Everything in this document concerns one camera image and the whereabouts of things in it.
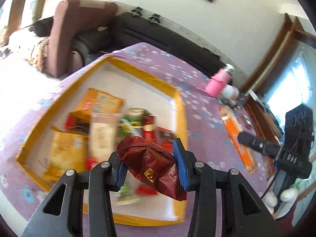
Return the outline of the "black leather sofa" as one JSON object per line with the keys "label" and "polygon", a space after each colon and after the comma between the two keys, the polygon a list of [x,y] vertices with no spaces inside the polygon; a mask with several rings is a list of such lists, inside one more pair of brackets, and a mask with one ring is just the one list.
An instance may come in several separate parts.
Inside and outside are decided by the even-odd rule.
{"label": "black leather sofa", "polygon": [[79,54],[82,64],[88,65],[103,54],[145,42],[189,63],[211,77],[225,66],[219,55],[186,39],[161,25],[151,23],[130,12],[116,16],[103,31],[91,29],[76,34],[71,51]]}

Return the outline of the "green white candy packet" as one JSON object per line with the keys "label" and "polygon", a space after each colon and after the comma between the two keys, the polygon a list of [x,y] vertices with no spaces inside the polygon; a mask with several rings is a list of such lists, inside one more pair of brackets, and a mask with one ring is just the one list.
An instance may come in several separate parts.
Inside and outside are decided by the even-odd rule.
{"label": "green white candy packet", "polygon": [[140,197],[135,193],[128,182],[120,188],[116,197],[116,205],[130,205],[140,202]]}

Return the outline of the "red chocolate candy packet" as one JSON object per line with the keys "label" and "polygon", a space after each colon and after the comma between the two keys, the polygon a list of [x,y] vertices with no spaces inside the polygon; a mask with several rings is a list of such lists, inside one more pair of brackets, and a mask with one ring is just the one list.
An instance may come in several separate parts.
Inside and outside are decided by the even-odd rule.
{"label": "red chocolate candy packet", "polygon": [[66,118],[64,128],[67,131],[88,134],[90,128],[91,112],[88,110],[78,110],[70,112]]}

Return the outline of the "white plastic cup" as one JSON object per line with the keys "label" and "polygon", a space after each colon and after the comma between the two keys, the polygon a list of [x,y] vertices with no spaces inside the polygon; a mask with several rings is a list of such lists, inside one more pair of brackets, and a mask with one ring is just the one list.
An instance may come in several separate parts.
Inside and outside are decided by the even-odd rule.
{"label": "white plastic cup", "polygon": [[221,95],[226,98],[235,100],[239,97],[239,90],[234,86],[226,85],[221,91]]}

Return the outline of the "purple floral tablecloth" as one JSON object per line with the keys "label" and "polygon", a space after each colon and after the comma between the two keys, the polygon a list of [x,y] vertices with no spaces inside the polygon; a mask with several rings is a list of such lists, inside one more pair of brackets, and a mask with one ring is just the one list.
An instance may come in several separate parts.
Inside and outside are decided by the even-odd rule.
{"label": "purple floral tablecloth", "polygon": [[[114,52],[130,64],[173,85],[186,110],[189,150],[217,170],[244,165],[221,120],[218,103],[204,91],[208,78],[168,52],[141,43]],[[71,83],[48,78],[14,55],[1,61],[1,215],[20,235],[46,193],[17,165],[16,155],[33,125]]]}

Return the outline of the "yellow taped shallow box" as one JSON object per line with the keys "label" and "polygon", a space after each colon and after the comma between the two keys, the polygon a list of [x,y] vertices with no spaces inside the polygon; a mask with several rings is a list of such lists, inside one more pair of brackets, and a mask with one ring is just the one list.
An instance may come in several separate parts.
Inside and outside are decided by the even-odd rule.
{"label": "yellow taped shallow box", "polygon": [[106,161],[124,134],[158,139],[160,128],[187,144],[180,92],[135,63],[105,56],[67,80],[16,160],[49,191],[67,169],[81,172]]}

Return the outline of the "yellow chip bag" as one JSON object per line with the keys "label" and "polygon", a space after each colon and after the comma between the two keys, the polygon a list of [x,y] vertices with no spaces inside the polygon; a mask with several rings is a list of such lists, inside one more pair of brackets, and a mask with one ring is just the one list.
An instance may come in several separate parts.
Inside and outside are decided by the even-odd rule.
{"label": "yellow chip bag", "polygon": [[64,132],[56,127],[53,130],[48,166],[42,179],[48,182],[57,182],[68,169],[77,172],[87,170],[86,156],[88,148],[88,136]]}

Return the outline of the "beige biscuit packet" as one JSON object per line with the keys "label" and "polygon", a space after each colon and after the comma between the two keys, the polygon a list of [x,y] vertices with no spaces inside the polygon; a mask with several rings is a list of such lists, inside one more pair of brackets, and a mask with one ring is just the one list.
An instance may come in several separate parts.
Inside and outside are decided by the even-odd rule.
{"label": "beige biscuit packet", "polygon": [[116,151],[117,128],[121,113],[92,113],[89,128],[88,158],[107,161]]}

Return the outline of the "green pea snack bag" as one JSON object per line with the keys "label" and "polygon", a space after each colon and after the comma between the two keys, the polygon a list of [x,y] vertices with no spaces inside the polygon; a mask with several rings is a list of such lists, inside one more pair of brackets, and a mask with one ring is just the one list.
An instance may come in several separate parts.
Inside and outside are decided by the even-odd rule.
{"label": "green pea snack bag", "polygon": [[150,115],[150,112],[143,108],[129,108],[118,124],[118,134],[120,137],[126,135],[142,137],[142,128],[144,117]]}

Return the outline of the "tall red wafer packet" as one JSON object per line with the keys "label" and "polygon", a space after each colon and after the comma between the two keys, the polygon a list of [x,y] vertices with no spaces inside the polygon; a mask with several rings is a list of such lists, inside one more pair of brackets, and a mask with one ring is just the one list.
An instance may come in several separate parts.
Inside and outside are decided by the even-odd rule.
{"label": "tall red wafer packet", "polygon": [[142,121],[142,137],[156,143],[156,124],[154,115],[145,115]]}

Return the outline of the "dark red snack pouch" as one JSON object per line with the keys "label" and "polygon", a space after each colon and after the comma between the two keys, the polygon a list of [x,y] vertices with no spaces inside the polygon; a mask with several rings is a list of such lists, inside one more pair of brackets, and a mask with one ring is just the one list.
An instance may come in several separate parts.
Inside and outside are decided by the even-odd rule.
{"label": "dark red snack pouch", "polygon": [[131,174],[142,183],[176,201],[187,199],[171,152],[154,142],[132,135],[122,138],[117,145],[117,152]]}

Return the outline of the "pink sleeved thermos bottle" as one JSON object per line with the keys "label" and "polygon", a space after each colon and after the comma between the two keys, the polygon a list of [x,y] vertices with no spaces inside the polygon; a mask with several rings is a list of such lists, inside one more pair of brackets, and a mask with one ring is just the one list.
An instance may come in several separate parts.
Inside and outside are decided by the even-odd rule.
{"label": "pink sleeved thermos bottle", "polygon": [[209,80],[205,87],[206,93],[210,97],[217,98],[222,90],[228,85],[235,73],[235,68],[231,64],[226,64],[220,68]]}

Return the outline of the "small red candy packet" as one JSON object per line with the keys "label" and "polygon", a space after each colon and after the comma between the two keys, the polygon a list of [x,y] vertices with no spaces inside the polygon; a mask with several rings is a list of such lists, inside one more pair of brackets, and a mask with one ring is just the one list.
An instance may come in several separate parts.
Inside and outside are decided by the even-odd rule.
{"label": "small red candy packet", "polygon": [[158,144],[166,151],[172,152],[172,143],[174,138],[175,134],[173,131],[158,127]]}

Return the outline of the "orange striped cracker packet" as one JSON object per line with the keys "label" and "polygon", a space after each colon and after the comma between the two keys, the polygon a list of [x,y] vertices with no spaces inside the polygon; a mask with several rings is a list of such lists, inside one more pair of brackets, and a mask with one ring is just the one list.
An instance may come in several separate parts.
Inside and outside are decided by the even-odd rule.
{"label": "orange striped cracker packet", "polygon": [[232,140],[239,157],[241,158],[242,164],[245,167],[247,175],[251,175],[258,170],[257,161],[254,157],[252,149],[241,144],[238,140],[238,135],[243,131],[242,126],[237,120],[237,117],[233,113],[232,109],[228,106],[220,107],[220,115],[222,121],[228,131],[230,139]]}

